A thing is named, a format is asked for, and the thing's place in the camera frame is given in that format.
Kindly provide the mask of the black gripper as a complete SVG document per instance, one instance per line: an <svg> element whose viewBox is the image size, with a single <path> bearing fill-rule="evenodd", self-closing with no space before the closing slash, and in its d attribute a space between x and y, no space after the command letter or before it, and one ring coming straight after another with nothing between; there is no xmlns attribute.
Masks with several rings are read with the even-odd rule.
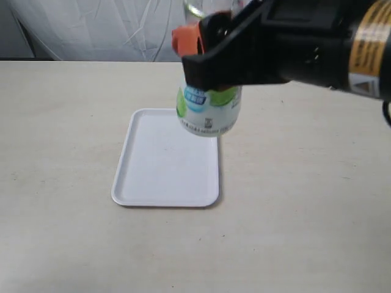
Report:
<svg viewBox="0 0 391 293"><path fill-rule="evenodd" d="M298 81L347 87L352 1L257 1L258 12L215 13L198 28L204 52L181 58L187 85L221 90Z"/></svg>

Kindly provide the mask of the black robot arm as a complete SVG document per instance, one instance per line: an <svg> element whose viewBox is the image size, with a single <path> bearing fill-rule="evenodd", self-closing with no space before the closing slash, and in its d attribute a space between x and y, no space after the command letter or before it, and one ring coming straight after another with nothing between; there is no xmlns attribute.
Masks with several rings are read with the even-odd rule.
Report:
<svg viewBox="0 0 391 293"><path fill-rule="evenodd" d="M390 100L389 1L251 1L172 32L200 90L290 81Z"/></svg>

